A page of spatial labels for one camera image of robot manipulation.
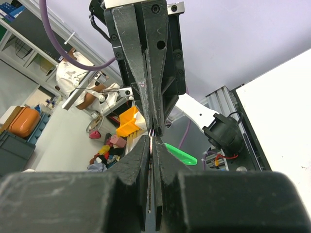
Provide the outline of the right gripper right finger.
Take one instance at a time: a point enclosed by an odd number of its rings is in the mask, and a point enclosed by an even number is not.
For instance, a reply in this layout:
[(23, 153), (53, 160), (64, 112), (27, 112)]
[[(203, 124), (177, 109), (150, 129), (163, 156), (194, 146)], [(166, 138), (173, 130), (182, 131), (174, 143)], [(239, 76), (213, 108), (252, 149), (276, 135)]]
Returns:
[(311, 221), (284, 174), (193, 171), (152, 139), (156, 229), (162, 233), (308, 233)]

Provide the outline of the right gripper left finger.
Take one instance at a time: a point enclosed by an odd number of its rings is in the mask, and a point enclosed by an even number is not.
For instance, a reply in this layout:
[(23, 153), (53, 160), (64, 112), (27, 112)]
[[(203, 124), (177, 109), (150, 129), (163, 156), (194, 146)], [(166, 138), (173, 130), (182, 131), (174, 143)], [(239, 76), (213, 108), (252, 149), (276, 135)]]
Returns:
[(150, 139), (104, 172), (23, 172), (0, 182), (3, 233), (139, 233), (145, 229)]

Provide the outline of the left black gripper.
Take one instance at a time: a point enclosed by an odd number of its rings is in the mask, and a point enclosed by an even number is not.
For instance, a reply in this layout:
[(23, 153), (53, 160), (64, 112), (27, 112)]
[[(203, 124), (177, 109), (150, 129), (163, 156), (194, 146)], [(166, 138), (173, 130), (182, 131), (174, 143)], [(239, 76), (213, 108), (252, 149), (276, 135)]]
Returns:
[(123, 83), (132, 87), (147, 129), (157, 136), (163, 135), (164, 114), (186, 92), (179, 24), (183, 13), (182, 2), (104, 1), (104, 24)]

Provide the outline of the green key tag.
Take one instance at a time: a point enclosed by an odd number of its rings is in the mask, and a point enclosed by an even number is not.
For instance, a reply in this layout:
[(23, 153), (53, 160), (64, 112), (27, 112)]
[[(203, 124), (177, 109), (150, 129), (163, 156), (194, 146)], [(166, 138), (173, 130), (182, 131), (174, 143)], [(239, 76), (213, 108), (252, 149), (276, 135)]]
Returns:
[(170, 155), (167, 155), (166, 162), (170, 165), (176, 165), (183, 163), (187, 166), (195, 166), (197, 165), (198, 161), (195, 157), (189, 155), (188, 153), (168, 144), (165, 143), (165, 146), (168, 150)]

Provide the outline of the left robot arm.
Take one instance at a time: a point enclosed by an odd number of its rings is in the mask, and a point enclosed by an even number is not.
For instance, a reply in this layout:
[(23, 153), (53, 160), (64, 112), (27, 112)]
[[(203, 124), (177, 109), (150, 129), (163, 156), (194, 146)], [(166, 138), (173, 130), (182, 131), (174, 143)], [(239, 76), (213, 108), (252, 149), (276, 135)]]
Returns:
[(105, 23), (116, 59), (140, 101), (147, 130), (162, 136), (173, 108), (185, 114), (218, 149), (241, 153), (239, 120), (211, 110), (186, 93), (179, 16), (182, 2), (105, 0)]

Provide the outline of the pink object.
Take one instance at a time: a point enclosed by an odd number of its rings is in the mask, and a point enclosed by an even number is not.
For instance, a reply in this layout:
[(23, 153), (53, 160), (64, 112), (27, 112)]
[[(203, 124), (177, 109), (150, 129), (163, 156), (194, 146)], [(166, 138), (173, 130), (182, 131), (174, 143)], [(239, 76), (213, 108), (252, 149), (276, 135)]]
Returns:
[(110, 143), (118, 148), (124, 148), (126, 146), (127, 141), (122, 137), (113, 135), (110, 138)]

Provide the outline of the white box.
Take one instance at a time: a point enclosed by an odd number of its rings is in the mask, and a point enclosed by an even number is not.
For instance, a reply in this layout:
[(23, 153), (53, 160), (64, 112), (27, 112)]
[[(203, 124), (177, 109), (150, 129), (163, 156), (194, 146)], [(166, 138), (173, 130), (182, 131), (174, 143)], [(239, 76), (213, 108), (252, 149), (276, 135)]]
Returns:
[(137, 112), (135, 114), (135, 119), (136, 119), (135, 125), (137, 127), (139, 127), (142, 130), (147, 130), (145, 118), (144, 118), (144, 116), (140, 112)]

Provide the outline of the yellow bin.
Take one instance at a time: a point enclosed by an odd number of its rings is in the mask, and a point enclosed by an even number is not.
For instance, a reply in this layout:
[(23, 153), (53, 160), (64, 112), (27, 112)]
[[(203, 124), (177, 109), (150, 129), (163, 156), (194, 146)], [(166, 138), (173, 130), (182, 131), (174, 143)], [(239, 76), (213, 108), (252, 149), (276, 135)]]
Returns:
[(127, 137), (128, 135), (138, 131), (140, 128), (135, 125), (135, 115), (138, 112), (136, 106), (132, 106), (122, 114), (120, 114), (120, 126), (116, 129), (116, 135)]

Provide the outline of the person in white shirt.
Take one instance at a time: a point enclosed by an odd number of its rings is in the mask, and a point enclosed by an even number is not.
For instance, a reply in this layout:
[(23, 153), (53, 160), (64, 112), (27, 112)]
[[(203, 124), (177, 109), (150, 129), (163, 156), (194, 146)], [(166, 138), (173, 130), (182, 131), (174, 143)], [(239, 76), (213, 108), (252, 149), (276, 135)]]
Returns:
[[(68, 55), (77, 61), (86, 66), (93, 66), (94, 64), (91, 63), (86, 57), (84, 57), (80, 52), (76, 51), (75, 48), (72, 48)], [(80, 69), (73, 64), (71, 64), (66, 59), (63, 59), (56, 71), (56, 82), (60, 91), (63, 92), (66, 97), (69, 97), (70, 94), (78, 87), (80, 81), (86, 74), (88, 73), (87, 70)], [(112, 83), (111, 85), (106, 84), (95, 84), (95, 80), (89, 82), (88, 89), (94, 90), (95, 92), (103, 92), (105, 90), (114, 90), (116, 91), (119, 88), (117, 83)], [(94, 95), (88, 93), (87, 91), (83, 91), (81, 95), (77, 98), (74, 103), (74, 106), (79, 110), (93, 110), (100, 112), (102, 107), (99, 99)]]

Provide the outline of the grey storage crate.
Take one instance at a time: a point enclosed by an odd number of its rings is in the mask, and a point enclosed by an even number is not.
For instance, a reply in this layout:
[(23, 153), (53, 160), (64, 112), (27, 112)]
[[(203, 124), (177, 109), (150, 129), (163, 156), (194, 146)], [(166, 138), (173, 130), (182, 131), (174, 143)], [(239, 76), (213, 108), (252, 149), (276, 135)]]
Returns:
[(0, 134), (0, 176), (23, 171), (34, 150), (34, 144), (3, 131)]

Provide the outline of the orange case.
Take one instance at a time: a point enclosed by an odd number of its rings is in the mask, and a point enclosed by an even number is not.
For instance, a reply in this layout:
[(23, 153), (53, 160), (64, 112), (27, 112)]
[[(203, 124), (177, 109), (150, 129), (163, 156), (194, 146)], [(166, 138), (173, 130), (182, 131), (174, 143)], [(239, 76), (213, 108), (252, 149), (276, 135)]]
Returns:
[(40, 114), (36, 109), (23, 107), (10, 124), (8, 131), (21, 138), (28, 137), (40, 121)]

